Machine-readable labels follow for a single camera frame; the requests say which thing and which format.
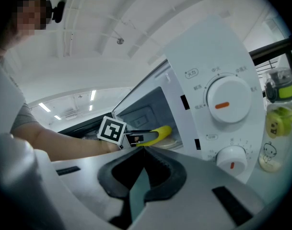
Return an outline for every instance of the gray sleeve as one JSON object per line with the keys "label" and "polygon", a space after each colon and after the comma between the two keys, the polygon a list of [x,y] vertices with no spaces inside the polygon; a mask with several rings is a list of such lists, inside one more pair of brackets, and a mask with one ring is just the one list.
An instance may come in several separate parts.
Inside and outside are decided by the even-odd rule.
{"label": "gray sleeve", "polygon": [[31,122],[37,122],[37,121],[32,115],[32,112],[29,106],[26,103],[24,103],[12,125],[12,131],[21,125],[31,123]]}

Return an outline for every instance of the orange indicator line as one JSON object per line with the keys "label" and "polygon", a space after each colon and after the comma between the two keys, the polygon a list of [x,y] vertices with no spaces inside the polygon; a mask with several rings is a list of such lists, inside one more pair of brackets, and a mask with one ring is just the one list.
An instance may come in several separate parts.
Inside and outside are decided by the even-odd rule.
{"label": "orange indicator line", "polygon": [[216,109],[221,109],[221,108],[227,107],[229,105],[230,105],[229,102],[224,102],[224,103],[220,103],[220,104],[216,105],[215,108]]}

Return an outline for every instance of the white knob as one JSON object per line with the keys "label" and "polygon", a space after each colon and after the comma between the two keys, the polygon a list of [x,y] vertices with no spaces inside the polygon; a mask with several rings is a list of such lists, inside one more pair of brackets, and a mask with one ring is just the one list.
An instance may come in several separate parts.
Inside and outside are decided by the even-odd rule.
{"label": "white knob", "polygon": [[241,78],[224,77],[209,87],[207,100],[210,112],[217,121],[236,123],[250,110],[251,90]]}
{"label": "white knob", "polygon": [[216,165],[230,175],[241,174],[247,167],[245,150],[240,146],[229,146],[222,149],[217,154]]}

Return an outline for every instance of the plastic bottle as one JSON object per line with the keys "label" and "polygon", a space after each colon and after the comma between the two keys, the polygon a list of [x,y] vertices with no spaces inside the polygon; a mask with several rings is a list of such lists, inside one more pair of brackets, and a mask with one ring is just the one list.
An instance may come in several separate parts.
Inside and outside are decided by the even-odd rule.
{"label": "plastic bottle", "polygon": [[263,74],[266,121],[259,163],[267,172],[278,171],[292,144],[292,72],[275,68]]}

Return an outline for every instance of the ceiling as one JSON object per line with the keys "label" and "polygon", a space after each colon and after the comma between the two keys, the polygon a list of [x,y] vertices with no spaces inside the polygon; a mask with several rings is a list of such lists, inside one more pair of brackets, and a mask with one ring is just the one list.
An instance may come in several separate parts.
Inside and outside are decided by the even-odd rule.
{"label": "ceiling", "polygon": [[[59,1],[51,0],[54,7]],[[35,117],[52,127],[58,120],[38,103],[62,117],[71,108],[85,117],[88,95],[97,90],[95,102],[105,104],[96,113],[115,106],[165,60],[168,42],[211,14],[221,16],[248,51],[277,40],[264,26],[277,16],[266,0],[67,0],[61,23],[11,49],[6,68]]]}

